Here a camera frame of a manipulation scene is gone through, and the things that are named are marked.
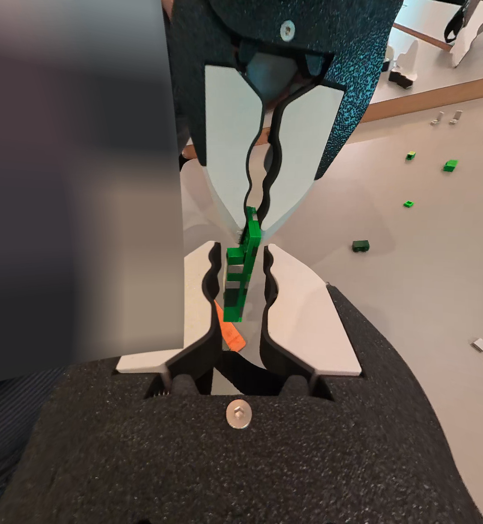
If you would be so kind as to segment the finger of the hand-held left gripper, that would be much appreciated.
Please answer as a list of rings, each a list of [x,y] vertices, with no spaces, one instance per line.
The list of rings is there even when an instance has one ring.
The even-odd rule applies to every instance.
[[[260,206],[264,242],[277,233],[313,187],[344,93],[319,84],[300,89],[275,110],[269,135],[272,162]]]
[[[204,173],[221,220],[235,236],[246,226],[250,153],[263,128],[263,101],[237,69],[205,66]]]

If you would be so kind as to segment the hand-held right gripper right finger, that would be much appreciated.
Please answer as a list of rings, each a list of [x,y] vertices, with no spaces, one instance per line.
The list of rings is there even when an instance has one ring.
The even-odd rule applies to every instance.
[[[311,391],[321,377],[359,377],[363,370],[326,282],[291,254],[264,248],[265,307],[260,358],[287,379],[305,378]]]

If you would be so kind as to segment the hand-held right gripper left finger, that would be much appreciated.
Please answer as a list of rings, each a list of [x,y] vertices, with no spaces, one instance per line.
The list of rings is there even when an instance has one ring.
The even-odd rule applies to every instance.
[[[155,374],[153,394],[172,391],[179,375],[189,375],[200,394],[210,394],[214,368],[222,353],[215,298],[221,269],[219,242],[205,242],[184,259],[183,348],[120,357],[115,374]]]

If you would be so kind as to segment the green and white brick assembly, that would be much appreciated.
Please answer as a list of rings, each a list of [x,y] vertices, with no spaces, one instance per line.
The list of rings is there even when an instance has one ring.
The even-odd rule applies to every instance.
[[[228,248],[226,251],[223,321],[230,323],[242,321],[248,287],[262,238],[256,209],[247,206],[246,217],[247,225],[238,247]]]

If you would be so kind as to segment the grey desk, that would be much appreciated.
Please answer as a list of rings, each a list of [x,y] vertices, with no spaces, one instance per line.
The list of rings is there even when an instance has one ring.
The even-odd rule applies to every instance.
[[[438,109],[360,124],[270,242],[336,286],[403,357],[483,514],[483,353],[472,347],[483,339],[483,99],[441,110],[438,126]],[[353,252],[365,239],[369,251]]]

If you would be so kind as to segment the orange plastic piece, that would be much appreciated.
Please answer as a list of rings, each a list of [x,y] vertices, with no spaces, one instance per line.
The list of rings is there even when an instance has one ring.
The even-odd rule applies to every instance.
[[[219,325],[223,340],[229,350],[238,353],[246,346],[246,342],[232,322],[224,321],[224,311],[218,302],[214,301],[214,303],[216,306],[217,316],[219,318]]]

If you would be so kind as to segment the white and black holder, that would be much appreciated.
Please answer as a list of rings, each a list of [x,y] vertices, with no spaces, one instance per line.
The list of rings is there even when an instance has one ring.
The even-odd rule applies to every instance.
[[[411,43],[406,53],[401,53],[395,61],[395,66],[389,73],[389,82],[395,83],[403,89],[412,88],[417,79],[415,68],[416,57],[419,50],[419,41]]]

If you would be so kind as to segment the wooden table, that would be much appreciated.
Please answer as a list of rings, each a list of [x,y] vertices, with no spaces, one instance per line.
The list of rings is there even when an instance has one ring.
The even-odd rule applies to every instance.
[[[416,80],[402,88],[382,73],[362,123],[483,98],[483,32],[458,66],[443,39],[459,6],[439,1],[404,1],[391,30],[395,58],[418,42]]]

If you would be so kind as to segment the white pistol grip with loops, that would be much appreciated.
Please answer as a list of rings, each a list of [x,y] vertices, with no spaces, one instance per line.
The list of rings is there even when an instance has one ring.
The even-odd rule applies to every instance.
[[[483,1],[464,1],[444,30],[445,42],[452,45],[450,54],[453,68],[458,67],[481,33]]]

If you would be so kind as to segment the striped blue clothing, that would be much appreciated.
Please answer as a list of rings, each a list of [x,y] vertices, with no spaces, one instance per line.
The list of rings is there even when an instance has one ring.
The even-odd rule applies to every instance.
[[[66,369],[35,371],[0,382],[0,487],[17,467],[42,406]]]

